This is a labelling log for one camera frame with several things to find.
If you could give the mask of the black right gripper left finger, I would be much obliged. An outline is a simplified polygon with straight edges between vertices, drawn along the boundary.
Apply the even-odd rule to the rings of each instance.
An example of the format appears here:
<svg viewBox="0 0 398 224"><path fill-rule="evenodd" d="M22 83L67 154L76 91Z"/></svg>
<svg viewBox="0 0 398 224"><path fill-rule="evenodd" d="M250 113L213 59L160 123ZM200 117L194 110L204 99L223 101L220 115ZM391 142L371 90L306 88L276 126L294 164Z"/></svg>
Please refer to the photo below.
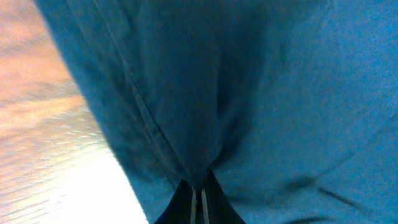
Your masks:
<svg viewBox="0 0 398 224"><path fill-rule="evenodd" d="M155 224L196 224L196 191L181 180L167 208Z"/></svg>

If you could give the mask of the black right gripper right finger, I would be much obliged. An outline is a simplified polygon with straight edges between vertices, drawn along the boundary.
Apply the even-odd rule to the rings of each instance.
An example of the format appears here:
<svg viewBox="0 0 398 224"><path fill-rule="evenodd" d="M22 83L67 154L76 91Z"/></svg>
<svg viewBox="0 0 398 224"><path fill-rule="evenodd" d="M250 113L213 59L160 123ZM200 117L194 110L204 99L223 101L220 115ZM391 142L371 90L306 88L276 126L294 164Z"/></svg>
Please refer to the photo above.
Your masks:
<svg viewBox="0 0 398 224"><path fill-rule="evenodd" d="M229 203L211 170L201 190L201 202L204 224L246 224Z"/></svg>

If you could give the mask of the navy blue shorts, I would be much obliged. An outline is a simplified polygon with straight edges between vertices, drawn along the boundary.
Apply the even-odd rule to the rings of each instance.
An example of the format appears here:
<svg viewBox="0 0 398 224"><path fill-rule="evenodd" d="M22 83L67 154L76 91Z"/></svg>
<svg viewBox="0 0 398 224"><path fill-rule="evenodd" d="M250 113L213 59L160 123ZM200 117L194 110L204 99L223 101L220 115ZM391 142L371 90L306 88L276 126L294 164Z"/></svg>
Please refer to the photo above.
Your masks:
<svg viewBox="0 0 398 224"><path fill-rule="evenodd" d="M37 1L150 223L397 222L396 1Z"/></svg>

